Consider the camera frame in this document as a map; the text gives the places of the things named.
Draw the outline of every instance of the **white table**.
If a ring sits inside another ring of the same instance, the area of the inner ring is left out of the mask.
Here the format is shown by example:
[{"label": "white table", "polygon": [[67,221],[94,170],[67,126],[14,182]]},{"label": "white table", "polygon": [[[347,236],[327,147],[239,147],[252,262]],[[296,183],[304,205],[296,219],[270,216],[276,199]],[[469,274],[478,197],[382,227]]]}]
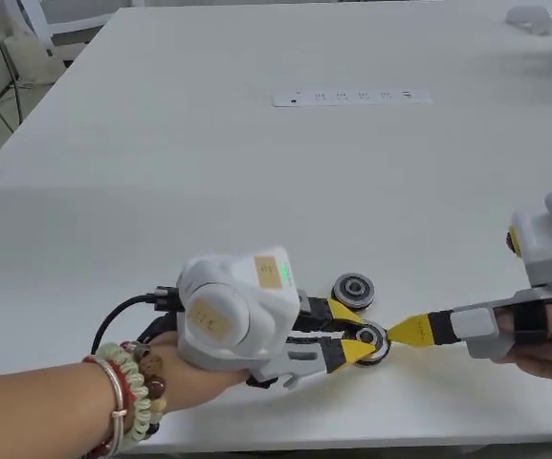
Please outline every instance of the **white table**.
[{"label": "white table", "polygon": [[[511,295],[511,213],[552,190],[552,37],[503,0],[123,11],[0,153],[0,373],[77,361],[189,257],[279,243],[301,287],[370,276],[367,317]],[[298,88],[431,105],[275,109]],[[154,318],[138,307],[110,340]],[[552,382],[395,346],[298,390],[240,387],[139,450],[552,440]]]}]

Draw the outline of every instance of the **ball bearing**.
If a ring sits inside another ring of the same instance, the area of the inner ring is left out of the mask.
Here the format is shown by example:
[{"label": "ball bearing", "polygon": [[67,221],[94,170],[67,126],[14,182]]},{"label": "ball bearing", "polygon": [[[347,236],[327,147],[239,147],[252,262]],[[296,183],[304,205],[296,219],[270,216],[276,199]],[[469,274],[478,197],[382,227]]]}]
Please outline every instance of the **ball bearing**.
[{"label": "ball bearing", "polygon": [[380,363],[390,350],[390,341],[386,334],[386,329],[375,322],[365,321],[364,327],[356,333],[356,339],[359,341],[373,344],[377,350],[356,362],[357,366],[374,366]]},{"label": "ball bearing", "polygon": [[348,309],[360,312],[373,303],[375,287],[365,275],[346,273],[335,281],[331,295]]}]

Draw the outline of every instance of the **forearm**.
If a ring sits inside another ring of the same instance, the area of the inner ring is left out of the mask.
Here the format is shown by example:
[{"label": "forearm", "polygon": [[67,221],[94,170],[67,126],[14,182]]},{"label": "forearm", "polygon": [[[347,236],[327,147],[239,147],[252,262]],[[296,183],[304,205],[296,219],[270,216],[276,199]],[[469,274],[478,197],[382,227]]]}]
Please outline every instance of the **forearm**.
[{"label": "forearm", "polygon": [[0,376],[0,459],[75,459],[107,438],[114,409],[92,363]]}]

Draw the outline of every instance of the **silver bangle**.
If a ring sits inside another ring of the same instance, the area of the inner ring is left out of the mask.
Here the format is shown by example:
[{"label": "silver bangle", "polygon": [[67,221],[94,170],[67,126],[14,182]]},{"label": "silver bangle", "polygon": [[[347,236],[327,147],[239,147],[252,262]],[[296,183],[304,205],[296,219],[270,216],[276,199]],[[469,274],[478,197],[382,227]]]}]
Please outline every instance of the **silver bangle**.
[{"label": "silver bangle", "polygon": [[97,356],[91,356],[91,360],[99,365],[110,379],[112,389],[114,390],[114,396],[116,398],[116,409],[112,411],[114,433],[112,434],[112,440],[106,445],[107,453],[101,456],[103,459],[110,459],[120,451],[122,439],[124,438],[124,417],[127,413],[126,409],[124,409],[124,392],[122,390],[122,385],[119,381],[118,375],[108,361]]}]

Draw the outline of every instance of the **beaded bracelet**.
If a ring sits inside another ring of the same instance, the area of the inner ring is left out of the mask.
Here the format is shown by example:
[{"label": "beaded bracelet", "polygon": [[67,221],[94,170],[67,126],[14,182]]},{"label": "beaded bracelet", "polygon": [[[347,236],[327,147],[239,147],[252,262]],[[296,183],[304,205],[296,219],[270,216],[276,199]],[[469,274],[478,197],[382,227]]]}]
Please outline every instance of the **beaded bracelet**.
[{"label": "beaded bracelet", "polygon": [[135,360],[138,362],[140,373],[144,376],[145,387],[148,390],[150,418],[149,427],[145,433],[145,439],[148,439],[159,430],[167,408],[167,400],[164,397],[166,382],[163,378],[163,360],[160,356],[150,352],[151,348],[148,344],[127,341],[122,344],[122,347],[127,352],[133,353]]},{"label": "beaded bracelet", "polygon": [[[127,341],[118,346],[107,343],[95,356],[83,361],[97,363],[106,372],[114,388],[117,409],[112,413],[114,434],[108,443],[94,448],[82,459],[109,459],[118,452],[135,447],[154,435],[166,410],[163,360],[150,352],[150,346]],[[133,426],[124,432],[124,417],[133,412]]]},{"label": "beaded bracelet", "polygon": [[113,361],[121,370],[130,391],[135,397],[133,403],[133,426],[124,434],[121,450],[135,447],[142,441],[150,428],[150,400],[148,388],[144,384],[144,376],[140,373],[138,364],[134,361],[134,355],[115,343],[104,344],[97,351],[97,355]]}]

